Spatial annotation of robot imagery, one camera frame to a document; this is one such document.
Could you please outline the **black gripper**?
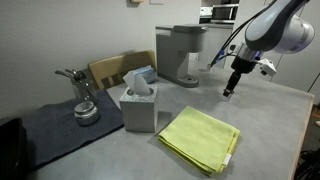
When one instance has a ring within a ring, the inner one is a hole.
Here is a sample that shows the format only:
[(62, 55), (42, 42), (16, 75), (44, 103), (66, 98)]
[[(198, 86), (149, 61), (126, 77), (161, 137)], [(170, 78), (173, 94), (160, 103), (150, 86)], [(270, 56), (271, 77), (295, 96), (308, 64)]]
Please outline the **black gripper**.
[(231, 74), (223, 94), (233, 94), (234, 88), (238, 84), (241, 75), (250, 73), (255, 66), (256, 63), (254, 61), (247, 61), (240, 57), (235, 57), (231, 64), (231, 68), (234, 70), (234, 72)]

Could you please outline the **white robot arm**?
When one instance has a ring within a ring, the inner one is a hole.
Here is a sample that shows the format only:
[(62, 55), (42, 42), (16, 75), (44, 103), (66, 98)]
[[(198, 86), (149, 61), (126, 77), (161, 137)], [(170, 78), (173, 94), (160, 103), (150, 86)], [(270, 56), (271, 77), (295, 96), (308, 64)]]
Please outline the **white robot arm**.
[(244, 40), (231, 64), (231, 74), (223, 95), (234, 93), (243, 74), (250, 73), (257, 64), (263, 75), (273, 76), (276, 68), (271, 60), (262, 59), (264, 52), (294, 54), (305, 49), (314, 39), (315, 30), (296, 15), (310, 0), (273, 0), (249, 20)]

